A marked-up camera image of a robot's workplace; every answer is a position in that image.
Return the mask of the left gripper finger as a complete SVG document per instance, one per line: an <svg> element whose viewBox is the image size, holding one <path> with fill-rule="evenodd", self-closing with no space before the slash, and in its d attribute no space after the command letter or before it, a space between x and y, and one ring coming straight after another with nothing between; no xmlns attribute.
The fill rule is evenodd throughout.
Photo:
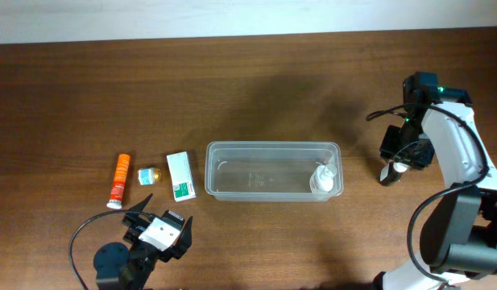
<svg viewBox="0 0 497 290"><path fill-rule="evenodd" d="M152 197L153 197L153 194L150 193L146 198L144 198L138 204L129 208L128 211L133 212L133 213L142 213Z"/></svg>
<svg viewBox="0 0 497 290"><path fill-rule="evenodd" d="M176 257L181 258L193 244L192 239L192 223L193 216L191 216L184 225L180 237L176 241Z"/></svg>

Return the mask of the orange tablet tube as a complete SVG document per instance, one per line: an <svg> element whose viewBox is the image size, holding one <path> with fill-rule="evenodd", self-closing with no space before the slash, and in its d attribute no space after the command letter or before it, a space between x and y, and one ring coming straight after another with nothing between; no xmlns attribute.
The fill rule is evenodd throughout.
<svg viewBox="0 0 497 290"><path fill-rule="evenodd" d="M124 190L126 187L126 178L130 166L130 156L128 154L120 154L118 156L116 168L114 171L114 179L110 191L110 198L107 207L110 209L121 209Z"/></svg>

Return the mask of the dark bottle white cap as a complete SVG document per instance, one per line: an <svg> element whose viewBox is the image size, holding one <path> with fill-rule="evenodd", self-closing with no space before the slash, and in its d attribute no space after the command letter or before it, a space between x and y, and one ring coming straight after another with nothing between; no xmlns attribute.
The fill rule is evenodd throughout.
<svg viewBox="0 0 497 290"><path fill-rule="evenodd" d="M391 186L398 182L401 176L409 169L410 167L407 164L389 161L381 170L379 183L383 186Z"/></svg>

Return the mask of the white squeeze bottle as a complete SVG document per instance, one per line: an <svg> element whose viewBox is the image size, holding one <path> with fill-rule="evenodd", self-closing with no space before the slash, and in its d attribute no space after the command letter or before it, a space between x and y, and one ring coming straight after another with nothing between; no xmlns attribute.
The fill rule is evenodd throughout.
<svg viewBox="0 0 497 290"><path fill-rule="evenodd" d="M332 164L319 165L310 177L309 186L315 196L336 193L339 187L338 169Z"/></svg>

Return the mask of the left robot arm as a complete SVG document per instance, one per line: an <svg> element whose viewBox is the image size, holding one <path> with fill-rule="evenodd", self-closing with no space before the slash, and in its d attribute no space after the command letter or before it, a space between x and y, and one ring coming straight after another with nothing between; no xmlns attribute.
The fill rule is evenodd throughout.
<svg viewBox="0 0 497 290"><path fill-rule="evenodd" d="M181 259L192 246L193 219L171 210L161 215L146 213L150 199L126 211L124 242L107 243L96 252L93 266L98 288L143 289L158 262Z"/></svg>

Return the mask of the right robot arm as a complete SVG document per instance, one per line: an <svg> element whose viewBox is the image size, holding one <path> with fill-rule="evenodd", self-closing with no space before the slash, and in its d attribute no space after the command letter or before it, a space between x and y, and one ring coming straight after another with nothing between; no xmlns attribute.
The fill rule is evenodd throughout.
<svg viewBox="0 0 497 290"><path fill-rule="evenodd" d="M474 124L466 91L404 85L404 103L389 111L404 118L387 128L380 147L389 186L409 169L437 159L445 190L413 212L406 233L409 261L379 273L374 289L456 289L497 276L497 169Z"/></svg>

